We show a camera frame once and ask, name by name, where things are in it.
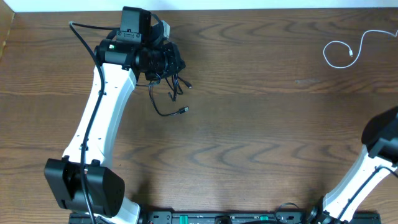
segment black camera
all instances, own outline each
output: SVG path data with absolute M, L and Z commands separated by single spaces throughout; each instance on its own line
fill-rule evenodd
M 151 17 L 157 23 L 150 25 Z M 170 26 L 155 14 L 139 8 L 124 7 L 120 29 L 112 30 L 95 48 L 99 62 L 122 65 L 134 72 L 138 80 L 141 72 L 146 80 L 160 81 L 185 68 L 180 51 L 169 38 Z

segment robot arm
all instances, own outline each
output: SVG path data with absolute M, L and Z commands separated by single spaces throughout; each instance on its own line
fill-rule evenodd
M 151 16 L 158 22 L 152 27 Z M 164 44 L 169 32 L 169 25 L 155 14 L 124 7 L 120 29 L 114 29 L 96 47 L 95 54 L 92 53 L 93 60 L 101 65 L 104 92 L 100 91 L 101 77 L 95 68 L 90 97 L 71 143 L 62 160 L 49 159 L 44 169 L 45 178 L 61 208 L 89 211 L 91 215 L 96 214 L 97 218 L 102 217 L 112 223 L 138 222 L 140 207 L 124 197 L 124 181 L 111 171 L 113 146 L 124 107 L 135 89 L 139 74 L 145 73 L 151 83 L 159 83 L 160 79 L 172 75 L 177 78 L 177 73 L 185 68 L 175 43 Z M 103 95 L 94 113 L 98 94 Z M 95 119 L 88 129 L 93 114 Z M 90 131 L 87 145 L 82 149 L 87 130 Z
M 86 164 L 90 164 L 93 159 L 96 159 L 101 166 L 112 168 L 113 146 L 120 119 L 127 99 L 135 89 L 137 82 L 131 68 L 127 71 L 121 69 L 121 67 L 121 65 L 110 63 L 104 63 L 101 67 L 105 78 L 106 94 L 103 96 L 90 131 L 85 157 Z M 70 162 L 80 162 L 80 144 L 93 112 L 101 88 L 100 85 L 100 76 L 95 68 L 93 87 L 85 111 L 76 134 L 62 156 L 68 156 Z
M 362 151 L 343 180 L 309 216 L 310 223 L 348 223 L 359 204 L 398 166 L 398 107 L 375 116 L 362 135 Z

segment wood grain surface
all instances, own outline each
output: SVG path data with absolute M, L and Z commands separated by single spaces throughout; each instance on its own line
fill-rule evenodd
M 162 11 L 193 85 L 172 103 L 155 88 L 127 102 L 114 171 L 135 202 L 174 210 L 312 206 L 342 179 L 374 115 L 398 104 L 398 40 L 369 34 L 358 62 L 330 68 L 322 50 L 358 52 L 368 29 L 394 31 L 397 9 Z M 68 21 L 118 26 L 121 12 L 18 13 L 0 63 L 0 222 L 66 223 L 44 178 L 80 122 L 93 62 Z M 80 29 L 94 47 L 106 35 Z M 326 53 L 337 65 L 348 49 Z M 398 184 L 383 180 L 362 203 L 398 223 Z

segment cable connector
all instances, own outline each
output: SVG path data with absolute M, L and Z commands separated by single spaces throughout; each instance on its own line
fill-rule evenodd
M 189 111 L 189 107 L 186 106 L 186 107 L 183 107 L 183 108 L 179 109 L 178 113 L 182 114 L 182 113 L 185 113 L 185 112 L 188 112 L 188 111 Z
M 181 78 L 181 77 L 178 77 L 178 79 L 180 79 L 182 82 L 184 82 L 184 84 L 185 84 L 188 88 L 192 88 L 191 83 L 189 83 L 188 81 L 184 80 L 184 79 Z

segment white wall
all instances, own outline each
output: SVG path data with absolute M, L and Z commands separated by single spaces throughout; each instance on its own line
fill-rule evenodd
M 398 7 L 398 0 L 4 0 L 14 12 Z

